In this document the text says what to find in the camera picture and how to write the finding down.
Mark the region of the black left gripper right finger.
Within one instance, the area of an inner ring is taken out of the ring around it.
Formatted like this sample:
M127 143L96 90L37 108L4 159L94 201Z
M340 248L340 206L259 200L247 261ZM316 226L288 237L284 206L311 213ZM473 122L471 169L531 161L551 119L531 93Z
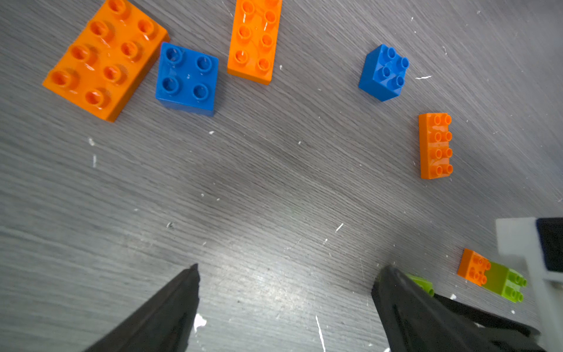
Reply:
M392 352L500 350L391 265L378 275L372 299Z

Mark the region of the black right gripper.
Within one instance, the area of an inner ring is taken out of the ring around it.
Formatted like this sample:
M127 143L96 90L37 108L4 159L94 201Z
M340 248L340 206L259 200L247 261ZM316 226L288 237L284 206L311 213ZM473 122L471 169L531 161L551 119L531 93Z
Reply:
M562 218L511 218L496 220L498 253L512 268L525 268L537 302L549 351L562 350ZM448 310L486 328L511 329L532 339L536 328L485 312L467 304L434 295Z

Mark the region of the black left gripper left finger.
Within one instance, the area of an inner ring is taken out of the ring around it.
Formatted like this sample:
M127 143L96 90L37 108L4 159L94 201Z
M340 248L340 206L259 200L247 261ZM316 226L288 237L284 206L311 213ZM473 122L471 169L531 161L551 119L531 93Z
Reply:
M186 351L199 305L194 264L170 280L88 351Z

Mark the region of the lime green 2x2 lego brick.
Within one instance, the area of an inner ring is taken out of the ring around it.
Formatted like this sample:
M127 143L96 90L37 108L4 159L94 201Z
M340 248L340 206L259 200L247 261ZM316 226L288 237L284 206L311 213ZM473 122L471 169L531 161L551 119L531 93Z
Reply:
M485 289L496 293L505 299L514 302L523 302L524 296L520 291L527 286L527 280L517 271L491 262L491 268L485 272L487 282L482 285Z

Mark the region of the lime green 2x4 lego brick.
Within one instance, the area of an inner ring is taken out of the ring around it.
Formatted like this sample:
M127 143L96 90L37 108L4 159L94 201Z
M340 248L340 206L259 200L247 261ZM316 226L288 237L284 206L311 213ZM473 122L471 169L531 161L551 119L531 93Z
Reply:
M417 277L414 276L412 274L407 274L407 277L409 279L411 279L414 283L416 283L419 287L421 287L422 290L424 290L425 292L427 292L431 297L434 297L435 295L435 290L433 288L433 283L422 278L422 277Z

